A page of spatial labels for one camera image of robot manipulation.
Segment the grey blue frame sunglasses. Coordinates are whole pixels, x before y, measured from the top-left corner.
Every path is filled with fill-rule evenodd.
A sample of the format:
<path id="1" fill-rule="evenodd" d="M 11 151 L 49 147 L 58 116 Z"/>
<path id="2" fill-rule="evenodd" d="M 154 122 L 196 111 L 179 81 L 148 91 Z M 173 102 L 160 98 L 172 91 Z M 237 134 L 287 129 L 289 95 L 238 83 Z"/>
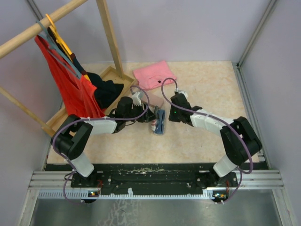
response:
<path id="1" fill-rule="evenodd" d="M 156 127 L 154 133 L 157 135 L 163 135 L 165 131 L 165 118 L 166 112 L 165 110 L 158 110 L 157 111 L 157 119 L 156 119 Z"/>

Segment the flag newspaper print glasses case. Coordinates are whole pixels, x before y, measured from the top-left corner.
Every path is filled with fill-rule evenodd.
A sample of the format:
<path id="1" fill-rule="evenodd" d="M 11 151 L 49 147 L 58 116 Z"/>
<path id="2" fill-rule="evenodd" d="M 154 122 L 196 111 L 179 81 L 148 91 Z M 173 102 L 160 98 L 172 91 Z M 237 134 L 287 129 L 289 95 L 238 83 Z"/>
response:
<path id="1" fill-rule="evenodd" d="M 160 109 L 158 106 L 155 106 L 154 114 L 156 118 L 150 123 L 151 131 L 156 135 L 163 135 L 165 132 L 166 112 L 164 109 Z"/>

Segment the pink glasses case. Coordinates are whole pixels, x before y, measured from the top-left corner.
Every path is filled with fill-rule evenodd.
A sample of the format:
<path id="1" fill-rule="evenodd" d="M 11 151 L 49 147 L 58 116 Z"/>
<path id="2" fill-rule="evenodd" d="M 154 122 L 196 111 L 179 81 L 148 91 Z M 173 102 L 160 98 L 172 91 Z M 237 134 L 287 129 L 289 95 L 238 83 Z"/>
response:
<path id="1" fill-rule="evenodd" d="M 158 108 L 162 108 L 163 104 L 164 104 L 164 99 L 159 97 L 159 96 L 156 96 L 152 93 L 147 93 L 148 94 L 148 97 L 149 97 L 149 101 L 150 101 L 150 106 L 155 108 L 156 106 Z"/>

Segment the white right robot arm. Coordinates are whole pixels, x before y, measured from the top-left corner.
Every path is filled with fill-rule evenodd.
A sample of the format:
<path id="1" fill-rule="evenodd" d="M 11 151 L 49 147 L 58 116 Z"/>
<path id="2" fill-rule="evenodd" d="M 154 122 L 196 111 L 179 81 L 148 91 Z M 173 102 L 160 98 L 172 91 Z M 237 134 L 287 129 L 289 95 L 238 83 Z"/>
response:
<path id="1" fill-rule="evenodd" d="M 220 118 L 202 107 L 191 107 L 183 93 L 171 97 L 169 120 L 202 128 L 221 137 L 225 155 L 213 166 L 210 181 L 221 186 L 227 175 L 262 149 L 262 143 L 245 117 Z"/>

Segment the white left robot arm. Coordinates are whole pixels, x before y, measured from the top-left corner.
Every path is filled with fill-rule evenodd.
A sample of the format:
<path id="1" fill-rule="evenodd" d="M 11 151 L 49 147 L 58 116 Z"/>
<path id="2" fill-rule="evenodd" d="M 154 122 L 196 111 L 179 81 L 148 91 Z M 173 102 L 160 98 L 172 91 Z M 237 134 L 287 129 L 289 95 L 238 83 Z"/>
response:
<path id="1" fill-rule="evenodd" d="M 81 175 L 82 183 L 92 187 L 97 183 L 98 175 L 84 154 L 90 136 L 118 133 L 128 121 L 148 123 L 155 118 L 155 113 L 146 103 L 135 105 L 132 98 L 122 97 L 109 116 L 93 119 L 80 118 L 74 114 L 68 116 L 51 138 L 52 147 Z"/>

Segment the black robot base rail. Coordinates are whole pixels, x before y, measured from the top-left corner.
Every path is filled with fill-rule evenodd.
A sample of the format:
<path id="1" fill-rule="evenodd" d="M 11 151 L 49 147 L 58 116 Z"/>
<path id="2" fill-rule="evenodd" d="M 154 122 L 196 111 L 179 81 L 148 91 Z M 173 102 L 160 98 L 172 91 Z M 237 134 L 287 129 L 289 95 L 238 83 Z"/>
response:
<path id="1" fill-rule="evenodd" d="M 49 164 L 44 179 L 59 188 L 57 197 L 92 203 L 100 199 L 197 198 L 226 200 L 231 191 L 249 187 L 248 182 L 266 180 L 267 164 L 254 164 L 251 174 L 235 169 L 218 178 L 213 164 L 96 164 L 88 178 L 74 173 L 70 166 Z"/>

